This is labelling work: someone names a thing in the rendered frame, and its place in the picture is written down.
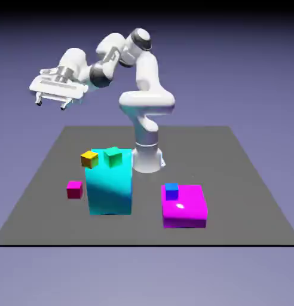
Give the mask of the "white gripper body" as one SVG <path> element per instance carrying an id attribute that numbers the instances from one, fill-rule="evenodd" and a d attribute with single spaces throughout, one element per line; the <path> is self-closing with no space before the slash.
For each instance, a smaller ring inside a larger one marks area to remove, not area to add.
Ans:
<path id="1" fill-rule="evenodd" d="M 39 75 L 32 81 L 29 90 L 61 98 L 81 99 L 88 86 L 72 81 L 53 81 L 49 76 Z"/>

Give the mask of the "small yellow cube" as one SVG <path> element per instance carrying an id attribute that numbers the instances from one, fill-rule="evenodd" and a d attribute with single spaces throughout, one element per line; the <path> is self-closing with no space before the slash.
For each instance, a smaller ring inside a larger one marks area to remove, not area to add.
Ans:
<path id="1" fill-rule="evenodd" d="M 91 150 L 81 154 L 81 165 L 85 168 L 93 169 L 98 165 L 99 155 Z"/>

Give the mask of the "small green cube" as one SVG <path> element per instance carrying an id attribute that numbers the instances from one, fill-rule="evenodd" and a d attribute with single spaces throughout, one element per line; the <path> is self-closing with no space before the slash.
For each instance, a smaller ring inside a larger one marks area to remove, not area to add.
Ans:
<path id="1" fill-rule="evenodd" d="M 123 162 L 123 154 L 117 146 L 105 149 L 103 151 L 103 158 L 106 165 L 110 168 L 119 166 Z"/>

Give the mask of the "small magenta cube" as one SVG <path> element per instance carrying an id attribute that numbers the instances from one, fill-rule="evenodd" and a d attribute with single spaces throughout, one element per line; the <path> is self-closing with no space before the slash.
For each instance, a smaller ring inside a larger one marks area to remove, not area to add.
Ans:
<path id="1" fill-rule="evenodd" d="M 80 180 L 70 180 L 66 187 L 68 199 L 80 199 L 83 195 L 83 184 Z"/>

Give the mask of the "small blue cube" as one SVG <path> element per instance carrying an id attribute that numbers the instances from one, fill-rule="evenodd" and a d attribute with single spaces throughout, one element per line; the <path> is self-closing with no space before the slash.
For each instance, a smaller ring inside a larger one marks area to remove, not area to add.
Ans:
<path id="1" fill-rule="evenodd" d="M 166 183 L 164 185 L 166 200 L 177 200 L 179 196 L 179 185 L 177 183 Z"/>

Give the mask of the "large cyan box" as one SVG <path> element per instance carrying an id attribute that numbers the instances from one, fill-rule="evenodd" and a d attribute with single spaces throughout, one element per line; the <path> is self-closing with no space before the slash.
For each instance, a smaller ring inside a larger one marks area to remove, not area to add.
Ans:
<path id="1" fill-rule="evenodd" d="M 105 149 L 92 149 L 99 162 L 85 169 L 90 215 L 130 215 L 132 205 L 132 150 L 121 148 L 122 164 L 110 168 L 103 158 Z"/>

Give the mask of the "large magenta box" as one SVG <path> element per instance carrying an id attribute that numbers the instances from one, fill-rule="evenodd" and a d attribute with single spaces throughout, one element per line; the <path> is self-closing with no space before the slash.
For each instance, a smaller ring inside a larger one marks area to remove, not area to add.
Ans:
<path id="1" fill-rule="evenodd" d="M 166 200 L 164 185 L 161 186 L 163 228 L 205 228 L 208 208 L 201 185 L 179 185 L 177 200 Z"/>

